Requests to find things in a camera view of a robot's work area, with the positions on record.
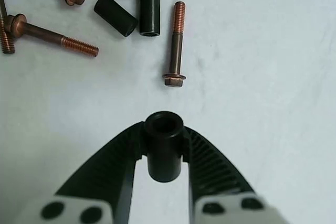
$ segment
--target spacer hole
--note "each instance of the spacer hole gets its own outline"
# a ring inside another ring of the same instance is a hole
[[[84,224],[93,224],[101,219],[102,210],[99,207],[89,207],[80,215],[80,221]]]
[[[263,204],[256,198],[245,198],[241,203],[245,210],[261,210],[264,208]]]
[[[153,122],[153,128],[159,133],[169,133],[176,129],[176,121],[167,117],[158,118]]]
[[[52,202],[42,209],[41,216],[46,220],[54,219],[60,216],[63,210],[64,210],[63,202],[60,201]]]
[[[141,35],[142,36],[147,36],[147,37],[156,37],[160,34],[158,34],[158,33],[142,33]]]
[[[225,209],[219,203],[207,203],[203,206],[203,213],[208,215],[222,215]]]

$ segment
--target bolt thread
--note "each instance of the bolt thread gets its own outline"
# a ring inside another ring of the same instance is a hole
[[[15,53],[13,38],[5,31],[5,23],[3,18],[0,18],[0,40],[1,49],[4,54],[11,55]]]
[[[85,55],[89,55],[91,57],[96,57],[99,52],[99,48],[92,46],[90,44],[84,43],[82,41],[63,37],[61,40],[61,46],[64,48],[71,49],[73,51],[81,52]]]
[[[185,19],[185,3],[177,2],[174,8],[174,33],[183,33]]]

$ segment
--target bolt shank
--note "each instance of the bolt shank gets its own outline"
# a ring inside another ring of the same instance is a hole
[[[0,17],[4,18],[7,16],[7,10],[5,5],[5,0],[0,0]]]
[[[169,73],[180,74],[181,72],[182,43],[183,43],[183,34],[173,33]]]
[[[22,29],[23,29],[24,34],[27,34],[27,35],[30,35],[30,36],[33,36],[41,40],[57,44],[57,45],[61,44],[61,40],[64,37],[64,35],[43,29],[41,27],[31,25],[29,23],[24,23]]]

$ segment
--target white table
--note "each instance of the white table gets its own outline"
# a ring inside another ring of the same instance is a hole
[[[10,14],[100,53],[89,59],[24,37],[15,55],[0,56],[1,223],[160,110],[213,142],[291,223],[334,223],[336,0],[183,0],[180,89],[161,78],[180,0],[162,0],[157,38],[123,38],[94,13],[96,1],[6,0]],[[139,15],[138,0],[116,1]],[[187,166],[170,184],[146,169],[143,159],[130,224],[187,223]]]

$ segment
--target threaded shank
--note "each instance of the threaded shank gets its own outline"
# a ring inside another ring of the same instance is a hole
[[[185,19],[185,3],[177,2],[174,8],[174,33],[183,33]]]
[[[96,57],[98,55],[99,49],[98,47],[92,46],[90,44],[84,43],[82,41],[63,37],[61,40],[61,46],[71,49],[73,51],[81,52],[85,55],[89,55],[91,57]]]
[[[15,53],[13,38],[5,31],[5,23],[3,18],[0,18],[0,40],[1,49],[4,54],[11,55]]]

